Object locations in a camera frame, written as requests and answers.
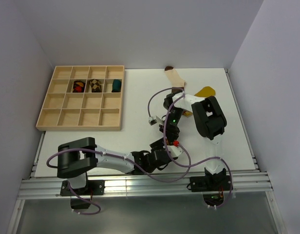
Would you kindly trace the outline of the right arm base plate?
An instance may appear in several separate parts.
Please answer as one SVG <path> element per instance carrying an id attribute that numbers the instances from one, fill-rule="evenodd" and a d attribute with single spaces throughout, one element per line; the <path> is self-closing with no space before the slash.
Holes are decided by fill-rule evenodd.
<path id="1" fill-rule="evenodd" d="M 228 176 L 223 179 L 213 180 L 206 176 L 192 176 L 189 178 L 187 189 L 192 192 L 219 192 L 230 191 L 231 181 Z"/>

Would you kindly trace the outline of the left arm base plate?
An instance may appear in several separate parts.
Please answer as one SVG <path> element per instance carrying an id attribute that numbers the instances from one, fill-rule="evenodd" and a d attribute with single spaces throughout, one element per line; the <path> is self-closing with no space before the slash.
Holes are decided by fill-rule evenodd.
<path id="1" fill-rule="evenodd" d="M 88 180 L 84 188 L 73 189 L 77 195 L 103 195 L 105 189 L 104 180 Z M 74 196 L 68 188 L 68 181 L 64 180 L 61 185 L 60 196 Z"/>

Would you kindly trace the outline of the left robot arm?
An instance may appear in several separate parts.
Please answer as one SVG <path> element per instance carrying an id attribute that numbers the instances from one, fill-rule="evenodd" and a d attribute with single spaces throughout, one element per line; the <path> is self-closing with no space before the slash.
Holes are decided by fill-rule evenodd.
<path id="1" fill-rule="evenodd" d="M 89 189 L 87 172 L 93 168 L 120 171 L 129 175 L 144 175 L 164 169 L 171 159 L 163 145 L 151 151 L 134 151 L 128 154 L 104 149 L 93 137 L 86 137 L 58 146 L 57 177 L 68 179 L 78 195 Z"/>

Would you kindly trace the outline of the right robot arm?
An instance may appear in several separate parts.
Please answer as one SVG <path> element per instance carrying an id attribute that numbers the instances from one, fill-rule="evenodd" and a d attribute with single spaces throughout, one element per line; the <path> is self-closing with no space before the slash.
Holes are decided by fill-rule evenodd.
<path id="1" fill-rule="evenodd" d="M 226 176 L 228 167 L 222 159 L 222 136 L 227 126 L 227 120 L 214 96 L 196 97 L 183 91 L 168 94 L 163 106 L 167 109 L 167 115 L 163 124 L 163 143 L 169 157 L 172 157 L 173 145 L 178 138 L 177 127 L 179 119 L 184 111 L 193 113 L 194 123 L 200 136 L 203 137 L 206 148 L 205 185 L 210 190 L 216 190 L 222 183 L 220 176 Z"/>

